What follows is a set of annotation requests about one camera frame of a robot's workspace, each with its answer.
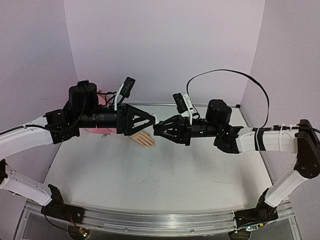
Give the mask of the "white nail polish cap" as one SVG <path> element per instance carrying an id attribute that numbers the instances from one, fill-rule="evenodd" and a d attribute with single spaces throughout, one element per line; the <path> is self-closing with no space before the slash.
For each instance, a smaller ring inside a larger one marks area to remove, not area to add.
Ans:
<path id="1" fill-rule="evenodd" d="M 157 115 L 156 115 L 155 113 L 153 113 L 152 115 L 153 115 L 153 117 L 154 117 L 154 119 L 155 119 L 154 124 L 155 124 L 155 125 L 159 124 L 160 121 L 159 121 Z"/>

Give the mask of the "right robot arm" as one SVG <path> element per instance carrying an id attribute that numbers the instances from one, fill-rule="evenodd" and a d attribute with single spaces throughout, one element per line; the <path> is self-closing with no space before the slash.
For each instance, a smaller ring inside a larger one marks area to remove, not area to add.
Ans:
<path id="1" fill-rule="evenodd" d="M 189 146 L 192 138 L 213 137 L 213 145 L 227 154 L 287 152 L 296 155 L 293 168 L 266 189 L 256 207 L 234 213 L 237 229 L 266 224 L 278 218 L 277 207 L 298 186 L 320 174 L 320 140 L 306 119 L 297 125 L 250 128 L 229 124 L 232 109 L 221 99 L 209 101 L 205 118 L 194 119 L 189 100 L 178 98 L 178 115 L 153 126 L 155 136 Z"/>

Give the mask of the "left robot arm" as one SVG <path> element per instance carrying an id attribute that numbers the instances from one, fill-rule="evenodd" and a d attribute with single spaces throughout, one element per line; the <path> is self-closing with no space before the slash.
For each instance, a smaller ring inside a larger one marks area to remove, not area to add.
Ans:
<path id="1" fill-rule="evenodd" d="M 113 129 L 117 134 L 134 136 L 156 123 L 155 116 L 123 103 L 135 84 L 128 77 L 111 100 L 99 103 L 97 85 L 82 80 L 68 90 L 68 101 L 62 109 L 45 113 L 29 123 L 0 133 L 0 187 L 45 207 L 56 218 L 68 213 L 59 189 L 45 186 L 8 165 L 6 158 L 39 146 L 56 145 L 80 136 L 81 129 Z"/>

